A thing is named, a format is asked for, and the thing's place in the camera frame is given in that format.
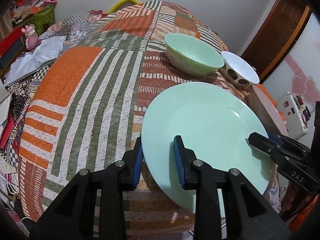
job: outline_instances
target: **mint green plate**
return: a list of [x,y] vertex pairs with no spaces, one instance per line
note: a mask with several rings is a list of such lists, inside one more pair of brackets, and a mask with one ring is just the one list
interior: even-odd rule
[[[173,155],[173,138],[181,135],[186,148],[213,168],[238,168],[263,194],[271,177],[269,156],[252,149],[248,136],[267,137],[258,117],[242,101],[217,86],[191,82],[159,94],[143,118],[141,139],[149,171],[164,193],[179,206],[195,212],[195,191],[179,183]],[[224,217],[219,191],[221,217]]]
[[166,55],[170,63],[192,76],[206,76],[224,66],[221,55],[209,44],[182,33],[164,37]]

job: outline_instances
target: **door frame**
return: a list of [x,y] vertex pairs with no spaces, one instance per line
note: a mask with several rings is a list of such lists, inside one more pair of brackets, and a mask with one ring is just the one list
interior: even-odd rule
[[273,59],[273,61],[267,66],[267,68],[260,74],[259,78],[261,81],[265,81],[268,76],[271,75],[271,73],[275,70],[277,66],[284,60],[285,56],[288,55],[292,47],[296,44],[299,37],[301,36],[304,28],[306,27],[309,18],[311,16],[311,11],[309,6],[307,5],[303,15],[300,19],[300,21],[297,24],[297,27],[291,34],[288,41],[285,43],[285,45],[282,47],[282,49],[279,51],[279,53],[276,55],[276,57]]
[[[280,2],[280,0],[276,0],[272,9],[269,12],[267,18],[263,22],[262,26],[258,30],[255,37],[250,42],[249,46],[242,53],[241,57],[246,56],[246,54],[250,51],[250,49],[252,49],[255,42],[257,41],[257,39],[259,38],[259,36],[263,32],[264,28],[268,24],[269,20],[271,19],[271,16],[273,15],[274,11],[276,10],[276,7],[278,6],[279,2]],[[274,71],[274,69],[282,62],[282,60],[285,58],[285,56],[290,52],[290,50],[292,49],[292,47],[295,45],[298,38],[300,37],[301,33],[303,32],[305,26],[307,25],[310,16],[311,16],[310,8],[306,5],[306,8],[303,12],[303,15],[302,15],[297,27],[293,31],[292,35],[290,36],[290,38],[288,39],[286,44],[283,46],[283,48],[280,50],[280,52],[276,55],[276,57],[272,60],[272,62],[267,66],[267,68],[259,75],[260,82],[265,81],[268,78],[268,76],[271,75],[271,73]]]
[[260,29],[258,30],[257,34],[255,35],[255,37],[252,39],[252,41],[250,42],[250,44],[248,45],[248,47],[245,49],[245,51],[242,53],[241,57],[244,57],[247,55],[247,53],[250,51],[250,49],[254,46],[255,42],[257,41],[257,39],[259,38],[259,36],[261,35],[262,31],[264,30],[264,28],[266,27],[267,23],[269,22],[269,20],[271,19],[271,16],[273,15],[273,13],[276,10],[276,7],[278,6],[280,0],[276,0],[273,7],[271,8],[268,16],[266,17],[266,19],[264,20],[263,24],[261,25]]

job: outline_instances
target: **bed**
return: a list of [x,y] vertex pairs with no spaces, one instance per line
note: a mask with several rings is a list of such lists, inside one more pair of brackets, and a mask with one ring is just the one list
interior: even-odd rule
[[[219,71],[193,77],[170,64],[165,55],[167,33],[197,37],[218,52],[228,50],[187,9],[149,1],[95,18],[98,21],[84,19],[77,14],[45,34],[72,33],[72,28],[76,32],[68,37],[60,58],[46,68],[21,118],[22,134],[15,147],[20,197],[23,212],[34,221],[80,169],[102,170],[133,148],[148,105],[168,87],[207,82],[248,103],[250,90],[234,87]],[[96,237],[99,197],[98,193]],[[130,237],[186,231],[194,225],[194,215],[161,191],[145,164],[138,188],[124,193],[124,209]]]

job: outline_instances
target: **pink toy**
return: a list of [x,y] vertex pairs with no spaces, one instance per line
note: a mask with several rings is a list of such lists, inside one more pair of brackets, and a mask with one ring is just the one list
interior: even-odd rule
[[26,36],[26,48],[28,51],[32,51],[40,44],[38,35],[36,34],[35,26],[33,24],[26,25],[25,29],[21,30]]

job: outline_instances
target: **wooden door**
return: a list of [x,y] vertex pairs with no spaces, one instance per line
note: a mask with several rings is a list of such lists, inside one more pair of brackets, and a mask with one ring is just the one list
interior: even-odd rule
[[242,54],[241,57],[257,70],[260,80],[271,73],[297,40],[306,20],[306,8],[307,5],[300,0],[277,0],[257,35]]

